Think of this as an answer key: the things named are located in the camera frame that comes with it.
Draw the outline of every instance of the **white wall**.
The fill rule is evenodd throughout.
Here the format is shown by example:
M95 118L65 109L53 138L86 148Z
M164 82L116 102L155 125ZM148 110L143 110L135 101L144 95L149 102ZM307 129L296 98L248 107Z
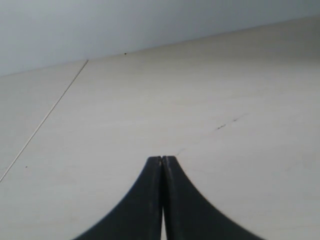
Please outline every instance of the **white wall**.
M319 0L0 0L0 76L317 13Z

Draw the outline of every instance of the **black curved edge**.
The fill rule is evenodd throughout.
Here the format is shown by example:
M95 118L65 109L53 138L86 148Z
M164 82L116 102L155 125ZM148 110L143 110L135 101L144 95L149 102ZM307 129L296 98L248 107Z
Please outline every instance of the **black curved edge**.
M149 157L121 202L75 240L160 240L162 159Z
M162 157L168 240L262 240L223 215L194 187L174 156Z

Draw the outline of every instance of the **crack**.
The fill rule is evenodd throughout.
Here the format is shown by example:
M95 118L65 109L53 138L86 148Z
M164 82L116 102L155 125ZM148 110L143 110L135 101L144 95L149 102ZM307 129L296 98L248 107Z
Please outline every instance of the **crack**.
M234 122L237 122L238 120L242 119L243 117L245 117L245 116L247 116L247 115L249 115L249 113L244 113L244 114L242 114L242 115L240 115L240 116L232 119L232 121L226 122L226 123L224 123L223 125L217 127L216 129L213 130L213 132L218 131L218 130L220 130L220 129L223 129L224 127L227 127L228 125L230 125L230 124L232 124L232 123L234 123ZM191 143L190 146L188 146L188 147L182 147L182 148L177 152L176 156L179 156L181 153L183 153L184 151L186 151L188 148L191 148L191 147L193 147L193 146L195 146L195 145L198 145L199 143L201 143L201 142L202 142L203 140L205 140L206 138L211 137L211 135L212 135L212 133L210 133L210 134L202 137L200 140L198 140L198 141L196 141L196 142L194 142L194 143Z

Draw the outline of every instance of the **thin line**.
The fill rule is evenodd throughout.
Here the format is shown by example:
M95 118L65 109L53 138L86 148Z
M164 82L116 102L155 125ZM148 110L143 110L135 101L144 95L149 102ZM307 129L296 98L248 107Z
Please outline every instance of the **thin line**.
M7 175L7 173L9 172L9 170L12 168L12 166L15 164L15 162L17 161L17 159L20 157L20 155L22 154L22 152L26 149L26 147L28 146L28 144L30 143L30 141L32 140L32 138L36 135L36 133L38 132L38 130L40 129L40 127L42 126L42 124L44 124L44 122L47 120L47 118L49 117L49 115L52 113L52 111L55 109L55 107L58 105L58 103L60 102L60 100L64 97L64 95L66 94L66 92L68 91L68 89L71 87L71 85L74 83L74 81L77 79L77 77L79 76L79 74L82 72L82 70L85 68L85 66L87 65L87 63L89 62L89 60L86 60L85 63L83 64L83 66L80 68L80 70L78 71L78 73L74 76L74 78L72 79L71 83L68 85L68 87L64 90L64 92L62 93L62 95L58 98L58 100L55 102L55 104L51 107L50 111L45 115L45 117L42 119L42 121L40 122L40 124L38 125L38 127L35 129L35 131L32 133L32 135L29 137L28 141L26 141L25 145L23 146L23 148L20 150L20 152L18 153L18 155L15 157L15 159L12 161L12 163L10 164L10 166L7 168L7 170L4 172L3 176L0 178L0 183L2 182L2 180L5 178L5 176Z

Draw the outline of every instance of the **black plastic object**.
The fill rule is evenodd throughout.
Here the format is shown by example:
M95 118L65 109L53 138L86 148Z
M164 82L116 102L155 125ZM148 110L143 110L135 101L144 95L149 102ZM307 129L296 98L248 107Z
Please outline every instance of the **black plastic object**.
M75 240L160 240L162 224L161 157L149 157L122 201Z
M262 240L213 207L174 156L162 158L163 210L168 240Z

